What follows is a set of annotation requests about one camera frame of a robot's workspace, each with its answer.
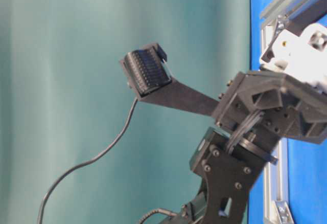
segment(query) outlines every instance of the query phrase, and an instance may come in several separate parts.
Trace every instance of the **blue wall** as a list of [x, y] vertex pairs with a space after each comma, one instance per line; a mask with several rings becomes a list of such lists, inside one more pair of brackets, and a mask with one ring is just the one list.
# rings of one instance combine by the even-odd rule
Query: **blue wall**
[[[0, 0], [0, 14], [0, 223], [35, 223], [53, 180], [121, 130], [134, 96], [126, 52], [158, 41], [174, 75], [212, 97], [249, 66], [249, 0]], [[212, 123], [138, 104], [116, 147], [54, 191], [44, 223], [179, 211], [198, 190], [188, 161]]]
[[[251, 63], [259, 68], [259, 14], [272, 0], [251, 0]], [[327, 17], [319, 21], [327, 26]], [[325, 223], [327, 219], [327, 145], [289, 140], [289, 204], [295, 223]], [[249, 223], [263, 220], [263, 179], [254, 186], [249, 204]]]

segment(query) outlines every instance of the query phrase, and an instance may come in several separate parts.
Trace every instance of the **white robot part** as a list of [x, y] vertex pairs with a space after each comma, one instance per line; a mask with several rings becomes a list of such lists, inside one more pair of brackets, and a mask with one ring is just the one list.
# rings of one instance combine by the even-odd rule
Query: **white robot part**
[[283, 30], [272, 45], [274, 57], [265, 68], [283, 72], [327, 93], [327, 28], [311, 24], [298, 37]]

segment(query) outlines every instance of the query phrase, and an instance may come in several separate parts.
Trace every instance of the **green curtain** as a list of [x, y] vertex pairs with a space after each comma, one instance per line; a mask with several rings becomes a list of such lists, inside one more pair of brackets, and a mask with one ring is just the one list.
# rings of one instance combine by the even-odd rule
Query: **green curtain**
[[[36, 223], [54, 179], [115, 138], [134, 97], [118, 61], [154, 41], [179, 81], [217, 97], [249, 68], [249, 0], [0, 0], [0, 223]], [[179, 211], [198, 190], [189, 159], [210, 125], [139, 103], [116, 147], [53, 192], [44, 223]]]

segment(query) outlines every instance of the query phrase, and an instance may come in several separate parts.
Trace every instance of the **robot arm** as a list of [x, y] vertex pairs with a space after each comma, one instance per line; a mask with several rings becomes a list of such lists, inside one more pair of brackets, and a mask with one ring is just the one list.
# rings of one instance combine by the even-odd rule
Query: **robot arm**
[[320, 144], [327, 137], [327, 97], [285, 73], [238, 73], [218, 102], [166, 74], [156, 44], [128, 53], [121, 65], [139, 101], [211, 116], [230, 136], [209, 128], [190, 160], [198, 194], [160, 224], [241, 223], [249, 191], [277, 142]]

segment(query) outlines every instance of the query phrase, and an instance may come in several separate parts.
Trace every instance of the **black cable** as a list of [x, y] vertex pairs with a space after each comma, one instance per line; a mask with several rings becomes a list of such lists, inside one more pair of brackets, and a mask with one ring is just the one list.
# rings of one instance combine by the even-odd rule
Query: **black cable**
[[151, 210], [150, 212], [148, 212], [144, 216], [142, 216], [142, 218], [138, 221], [138, 224], [143, 224], [150, 216], [152, 216], [154, 214], [157, 214], [157, 213], [167, 215], [167, 216], [170, 216], [170, 217], [177, 215], [177, 213], [172, 212], [170, 210], [158, 208], [158, 209], [155, 209], [155, 210]]
[[127, 117], [127, 120], [125, 122], [125, 125], [122, 129], [122, 131], [117, 135], [117, 137], [114, 139], [114, 141], [106, 148], [104, 149], [102, 152], [100, 152], [97, 156], [95, 156], [94, 158], [92, 158], [91, 160], [89, 161], [86, 161], [84, 163], [81, 163], [81, 164], [78, 164], [72, 168], [70, 168], [69, 170], [67, 170], [64, 174], [62, 174], [59, 178], [56, 179], [56, 181], [52, 184], [52, 186], [50, 187], [50, 189], [47, 191], [47, 193], [45, 194], [45, 196], [43, 197], [43, 200], [41, 202], [41, 205], [40, 205], [40, 209], [39, 209], [39, 215], [37, 217], [37, 224], [42, 224], [42, 220], [43, 220], [43, 214], [44, 214], [44, 208], [45, 208], [45, 205], [46, 205], [46, 202], [48, 201], [51, 193], [53, 192], [53, 190], [56, 188], [56, 186], [67, 176], [69, 175], [70, 173], [72, 173], [74, 170], [76, 169], [79, 169], [79, 168], [82, 168], [86, 165], [89, 165], [89, 164], [92, 164], [94, 163], [95, 161], [97, 161], [98, 159], [100, 159], [102, 156], [104, 156], [118, 141], [119, 139], [123, 136], [123, 134], [125, 133], [128, 125], [129, 125], [129, 122], [131, 121], [131, 117], [133, 115], [133, 111], [135, 109], [135, 106], [137, 104], [137, 97], [135, 97], [134, 101], [133, 101], [133, 104], [132, 104], [132, 107], [129, 111], [129, 114], [128, 114], [128, 117]]

